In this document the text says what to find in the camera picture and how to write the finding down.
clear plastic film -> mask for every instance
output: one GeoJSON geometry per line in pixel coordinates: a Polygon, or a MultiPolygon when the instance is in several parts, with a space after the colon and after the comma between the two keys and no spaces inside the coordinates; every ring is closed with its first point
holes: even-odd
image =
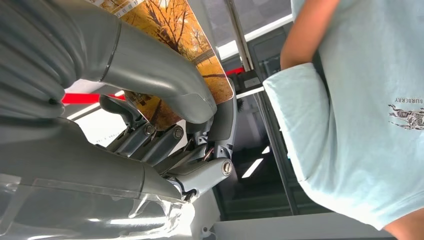
{"type": "Polygon", "coordinates": [[[25,185],[5,174],[0,198],[0,239],[163,238],[190,225],[195,214],[191,203],[175,198],[46,179],[25,185]]]}

ceiling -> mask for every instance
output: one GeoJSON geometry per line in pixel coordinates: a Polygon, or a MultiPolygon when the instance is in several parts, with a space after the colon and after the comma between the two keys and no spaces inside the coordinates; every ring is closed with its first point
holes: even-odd
{"type": "MultiPolygon", "coordinates": [[[[235,39],[224,0],[202,0],[217,46],[235,39]]],[[[244,34],[272,23],[292,13],[290,0],[234,0],[244,34]]]]}

metal bolt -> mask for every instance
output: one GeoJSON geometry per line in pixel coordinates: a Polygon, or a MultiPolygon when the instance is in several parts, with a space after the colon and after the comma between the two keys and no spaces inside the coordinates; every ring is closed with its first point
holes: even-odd
{"type": "Polygon", "coordinates": [[[173,136],[175,139],[181,139],[184,135],[184,131],[181,128],[177,128],[173,131],[173,136]]]}
{"type": "Polygon", "coordinates": [[[231,164],[231,162],[230,161],[224,162],[224,164],[222,165],[222,173],[225,176],[228,176],[230,175],[232,170],[233,170],[233,165],[231,164]]]}
{"type": "Polygon", "coordinates": [[[155,132],[155,129],[152,125],[147,125],[144,129],[144,133],[146,133],[147,136],[152,135],[155,132]]]}

autumn tree poster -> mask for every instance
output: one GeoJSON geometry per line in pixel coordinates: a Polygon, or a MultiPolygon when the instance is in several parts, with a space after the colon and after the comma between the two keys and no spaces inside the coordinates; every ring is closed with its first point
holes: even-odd
{"type": "MultiPolygon", "coordinates": [[[[233,97],[233,90],[187,0],[88,0],[124,22],[149,34],[193,63],[203,76],[217,104],[233,97]]],[[[181,118],[153,95],[125,91],[127,100],[157,130],[181,118]]]]}

wall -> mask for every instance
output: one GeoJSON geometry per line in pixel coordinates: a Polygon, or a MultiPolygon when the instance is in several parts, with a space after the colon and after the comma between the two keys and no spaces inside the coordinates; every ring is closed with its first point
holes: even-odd
{"type": "Polygon", "coordinates": [[[213,226],[220,240],[306,240],[389,238],[338,213],[272,217],[239,221],[221,221],[213,226]]]}

